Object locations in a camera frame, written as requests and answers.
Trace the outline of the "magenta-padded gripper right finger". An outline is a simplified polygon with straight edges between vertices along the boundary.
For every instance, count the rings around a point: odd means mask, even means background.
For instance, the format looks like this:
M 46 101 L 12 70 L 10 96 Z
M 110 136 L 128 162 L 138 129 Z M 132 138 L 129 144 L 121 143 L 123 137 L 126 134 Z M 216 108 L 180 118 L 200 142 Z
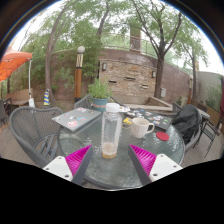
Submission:
M 143 186 L 182 169 L 165 154 L 155 155 L 135 145 L 129 145 L 128 154 Z

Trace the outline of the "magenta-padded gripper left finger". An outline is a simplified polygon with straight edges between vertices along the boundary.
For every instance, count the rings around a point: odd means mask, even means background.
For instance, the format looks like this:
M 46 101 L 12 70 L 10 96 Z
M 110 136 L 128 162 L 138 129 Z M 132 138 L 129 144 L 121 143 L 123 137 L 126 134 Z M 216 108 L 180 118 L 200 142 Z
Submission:
M 57 156 L 44 167 L 44 170 L 76 185 L 81 185 L 92 156 L 93 148 L 88 145 L 66 157 Z

